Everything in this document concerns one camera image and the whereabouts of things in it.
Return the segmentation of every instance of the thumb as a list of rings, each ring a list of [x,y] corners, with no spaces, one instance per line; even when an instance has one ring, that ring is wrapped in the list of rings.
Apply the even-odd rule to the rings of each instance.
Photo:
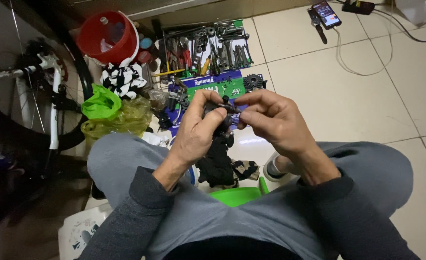
[[[253,128],[266,131],[272,125],[272,119],[256,111],[245,110],[240,113],[240,120]]]
[[[226,118],[226,115],[227,111],[225,108],[216,108],[205,115],[203,120],[197,124],[197,128],[201,133],[213,134],[224,118]]]

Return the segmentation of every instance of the dark gray sleeve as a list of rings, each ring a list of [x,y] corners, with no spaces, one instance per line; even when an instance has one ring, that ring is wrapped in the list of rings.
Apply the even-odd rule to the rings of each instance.
[[[298,183],[319,222],[316,232],[330,241],[344,260],[417,260],[393,223],[377,212],[343,176],[317,186]]]
[[[138,167],[129,197],[102,223],[78,259],[141,259],[155,230],[171,209],[177,191],[166,192],[152,172]]]

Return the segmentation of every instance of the smartphone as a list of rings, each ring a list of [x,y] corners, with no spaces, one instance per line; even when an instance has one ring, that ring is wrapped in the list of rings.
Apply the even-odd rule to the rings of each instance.
[[[341,25],[341,20],[326,1],[313,5],[312,9],[316,11],[317,15],[322,20],[322,25],[324,25],[326,30]]]

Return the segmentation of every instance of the sweatshirt cuff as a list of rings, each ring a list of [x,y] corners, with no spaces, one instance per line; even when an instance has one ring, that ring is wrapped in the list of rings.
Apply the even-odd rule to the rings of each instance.
[[[179,187],[166,192],[162,184],[152,175],[153,169],[139,166],[129,188],[129,196],[138,204],[148,208],[166,208],[174,203]]]
[[[341,177],[316,186],[306,185],[302,178],[297,182],[300,191],[309,199],[315,202],[328,202],[343,198],[351,192],[354,181],[341,172]]]

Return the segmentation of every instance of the gray sweatpants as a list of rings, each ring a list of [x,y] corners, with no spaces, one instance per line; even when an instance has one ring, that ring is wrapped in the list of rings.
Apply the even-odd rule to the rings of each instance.
[[[412,167],[399,151],[378,143],[318,142],[335,165],[351,177],[381,214],[391,216],[410,197]],[[138,166],[157,168],[166,148],[150,145],[130,134],[110,134],[99,139],[88,158],[96,186],[115,208],[128,195]],[[245,236],[281,245],[303,259],[336,255],[309,227],[297,179],[267,195],[238,207],[228,207],[187,180],[179,182],[175,204],[160,224],[147,259],[162,259],[175,247],[218,236]]]

